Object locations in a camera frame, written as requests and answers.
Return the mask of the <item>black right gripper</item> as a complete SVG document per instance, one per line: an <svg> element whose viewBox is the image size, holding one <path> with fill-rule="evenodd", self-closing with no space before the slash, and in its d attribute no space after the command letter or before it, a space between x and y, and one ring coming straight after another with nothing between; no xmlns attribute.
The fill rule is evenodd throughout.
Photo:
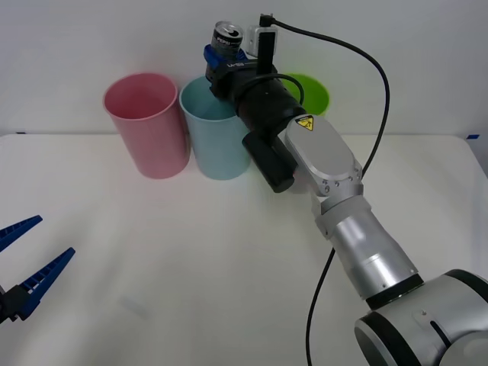
<svg viewBox="0 0 488 366"><path fill-rule="evenodd" d="M227 55L221 55L210 44L204 48L208 66L208 80L213 95L225 101L234 109L278 108L278 80L268 77L256 79L258 62L247 60L243 49L239 49L234 63Z"/></svg>

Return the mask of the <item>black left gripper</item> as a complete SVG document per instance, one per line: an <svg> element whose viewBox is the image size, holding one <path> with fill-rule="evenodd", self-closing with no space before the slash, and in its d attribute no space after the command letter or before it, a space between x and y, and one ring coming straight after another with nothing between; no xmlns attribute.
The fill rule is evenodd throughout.
<svg viewBox="0 0 488 366"><path fill-rule="evenodd" d="M40 215L36 215L0 229L0 252L42 221L43 218ZM74 248L68 248L14 288L6 291L1 287L1 323L7 319L14 319L15 316L21 320L26 320L36 310L43 296L59 277L74 254Z"/></svg>

